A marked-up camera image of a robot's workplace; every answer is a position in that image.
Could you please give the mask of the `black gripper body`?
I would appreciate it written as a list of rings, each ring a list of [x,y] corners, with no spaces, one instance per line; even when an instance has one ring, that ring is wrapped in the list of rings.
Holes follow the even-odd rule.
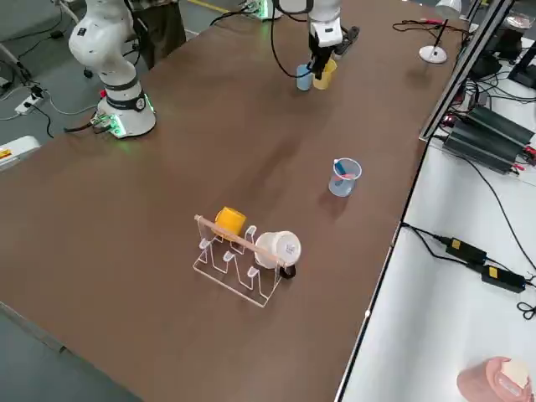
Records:
[[[326,43],[321,42],[317,34],[309,34],[309,49],[314,59],[330,58],[335,48],[340,45],[340,37],[329,39]]]

